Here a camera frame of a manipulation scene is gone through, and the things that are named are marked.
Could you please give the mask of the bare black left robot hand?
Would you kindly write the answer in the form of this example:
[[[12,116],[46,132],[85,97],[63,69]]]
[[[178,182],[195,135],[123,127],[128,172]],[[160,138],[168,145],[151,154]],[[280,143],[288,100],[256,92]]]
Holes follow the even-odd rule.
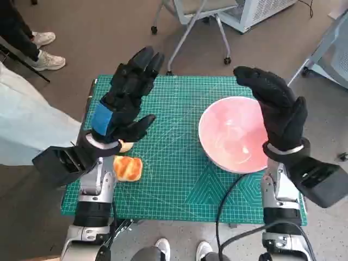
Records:
[[[118,140],[137,142],[147,134],[156,119],[153,114],[141,118],[142,98],[154,87],[164,62],[164,55],[151,46],[138,51],[126,64],[120,63],[109,91],[98,102],[92,120],[91,135],[97,142],[111,144]]]

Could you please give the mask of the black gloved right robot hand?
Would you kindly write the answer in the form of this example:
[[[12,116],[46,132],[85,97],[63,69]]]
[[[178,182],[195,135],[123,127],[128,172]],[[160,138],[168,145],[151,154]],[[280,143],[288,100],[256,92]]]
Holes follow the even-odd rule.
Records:
[[[259,102],[268,142],[283,152],[301,146],[308,115],[305,98],[296,97],[285,80],[270,71],[238,66],[233,72],[237,83],[250,88]]]

